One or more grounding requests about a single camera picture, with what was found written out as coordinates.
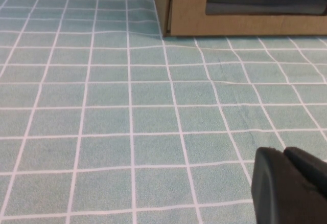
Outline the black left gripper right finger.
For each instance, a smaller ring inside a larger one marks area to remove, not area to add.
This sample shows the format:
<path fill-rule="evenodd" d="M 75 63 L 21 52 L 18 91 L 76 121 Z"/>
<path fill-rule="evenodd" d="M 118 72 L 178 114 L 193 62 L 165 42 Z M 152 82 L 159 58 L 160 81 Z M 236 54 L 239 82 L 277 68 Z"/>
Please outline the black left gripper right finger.
<path fill-rule="evenodd" d="M 284 155 L 301 175 L 326 198 L 326 162 L 297 147 L 287 147 Z"/>

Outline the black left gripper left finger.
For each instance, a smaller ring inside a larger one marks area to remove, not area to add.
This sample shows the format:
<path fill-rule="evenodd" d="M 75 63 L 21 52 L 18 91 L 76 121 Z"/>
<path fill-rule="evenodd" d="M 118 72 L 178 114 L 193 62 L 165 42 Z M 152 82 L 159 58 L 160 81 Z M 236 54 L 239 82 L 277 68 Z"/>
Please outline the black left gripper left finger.
<path fill-rule="evenodd" d="M 257 223 L 326 223 L 326 198 L 284 151 L 256 150 L 251 194 Z"/>

